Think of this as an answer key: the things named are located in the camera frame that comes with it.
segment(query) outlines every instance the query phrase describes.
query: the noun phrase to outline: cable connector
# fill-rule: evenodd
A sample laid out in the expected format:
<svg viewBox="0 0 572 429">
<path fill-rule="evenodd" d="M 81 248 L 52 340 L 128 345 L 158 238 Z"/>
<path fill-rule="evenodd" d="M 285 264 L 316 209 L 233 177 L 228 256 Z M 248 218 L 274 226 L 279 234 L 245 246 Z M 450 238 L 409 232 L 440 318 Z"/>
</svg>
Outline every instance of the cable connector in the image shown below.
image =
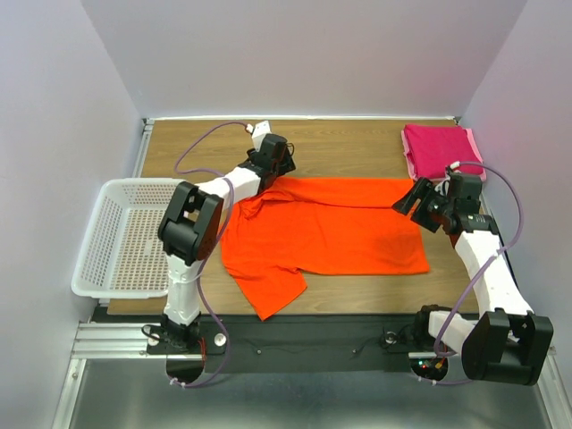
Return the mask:
<svg viewBox="0 0 572 429">
<path fill-rule="evenodd" d="M 252 143 L 254 144 L 254 149 L 258 151 L 262 145 L 262 140 L 264 140 L 266 137 L 266 134 L 271 134 L 270 122 L 263 121 L 257 123 L 250 134 L 252 134 Z"/>
</svg>

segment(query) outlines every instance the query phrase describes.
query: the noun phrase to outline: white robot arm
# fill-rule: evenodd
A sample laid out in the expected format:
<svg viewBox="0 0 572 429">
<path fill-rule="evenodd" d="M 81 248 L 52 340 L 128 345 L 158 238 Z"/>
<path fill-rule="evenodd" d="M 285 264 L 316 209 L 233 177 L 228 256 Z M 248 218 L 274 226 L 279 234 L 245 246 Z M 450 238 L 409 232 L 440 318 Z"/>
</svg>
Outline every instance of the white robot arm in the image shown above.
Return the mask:
<svg viewBox="0 0 572 429">
<path fill-rule="evenodd" d="M 162 322 L 151 338 L 175 348 L 187 349 L 200 337 L 198 276 L 215 248 L 223 210 L 264 191 L 278 176 L 296 168 L 288 141 L 272 134 L 268 122 L 250 131 L 254 148 L 247 152 L 247 160 L 223 178 L 199 184 L 182 181 L 159 226 L 169 283 Z"/>
<path fill-rule="evenodd" d="M 447 195 L 422 178 L 393 205 L 404 215 L 412 213 L 411 220 L 432 232 L 442 226 L 475 282 L 476 324 L 459 314 L 451 316 L 451 309 L 424 306 L 416 316 L 417 338 L 425 333 L 438 339 L 450 319 L 441 340 L 460 354 L 468 378 L 532 385 L 550 347 L 552 324 L 548 317 L 535 315 L 518 291 L 500 255 L 496 222 L 479 213 L 482 186 L 479 176 L 450 172 Z"/>
</svg>

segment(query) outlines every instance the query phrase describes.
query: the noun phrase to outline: black cable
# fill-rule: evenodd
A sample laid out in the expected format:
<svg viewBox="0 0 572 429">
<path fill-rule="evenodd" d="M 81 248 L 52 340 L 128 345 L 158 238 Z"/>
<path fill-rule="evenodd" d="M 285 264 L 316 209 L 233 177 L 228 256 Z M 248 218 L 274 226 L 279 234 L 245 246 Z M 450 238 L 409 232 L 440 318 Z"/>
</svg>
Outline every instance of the black cable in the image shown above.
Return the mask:
<svg viewBox="0 0 572 429">
<path fill-rule="evenodd" d="M 145 335 L 147 338 L 150 338 L 151 340 L 162 341 L 161 336 L 159 334 L 153 334 L 151 332 L 151 329 L 156 327 L 157 326 L 154 326 L 152 324 L 144 324 L 143 326 L 141 326 L 141 333 Z"/>
</svg>

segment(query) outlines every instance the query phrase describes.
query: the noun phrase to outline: metal floor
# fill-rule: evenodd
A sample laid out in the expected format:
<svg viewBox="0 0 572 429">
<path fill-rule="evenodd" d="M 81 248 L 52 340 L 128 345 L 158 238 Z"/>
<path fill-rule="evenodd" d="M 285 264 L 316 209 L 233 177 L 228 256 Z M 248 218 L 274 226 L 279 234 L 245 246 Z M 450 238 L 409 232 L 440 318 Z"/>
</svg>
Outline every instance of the metal floor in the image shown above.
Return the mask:
<svg viewBox="0 0 572 429">
<path fill-rule="evenodd" d="M 450 379 L 460 368 L 451 368 Z M 538 387 L 432 387 L 409 374 L 231 374 L 198 390 L 170 386 L 162 359 L 91 360 L 71 427 L 551 427 Z"/>
</svg>

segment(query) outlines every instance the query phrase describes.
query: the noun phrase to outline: pink towel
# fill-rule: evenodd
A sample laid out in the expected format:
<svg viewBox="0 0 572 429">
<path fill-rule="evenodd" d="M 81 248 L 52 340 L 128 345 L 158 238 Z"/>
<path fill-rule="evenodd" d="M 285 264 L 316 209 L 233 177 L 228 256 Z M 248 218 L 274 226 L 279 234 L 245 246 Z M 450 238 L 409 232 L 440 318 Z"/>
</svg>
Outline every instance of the pink towel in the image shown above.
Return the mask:
<svg viewBox="0 0 572 429">
<path fill-rule="evenodd" d="M 409 177 L 417 180 L 445 178 L 445 168 L 455 161 L 482 162 L 473 132 L 461 127 L 425 127 L 408 124 L 401 132 Z M 484 181 L 481 167 L 463 166 L 460 171 L 478 174 Z"/>
</svg>

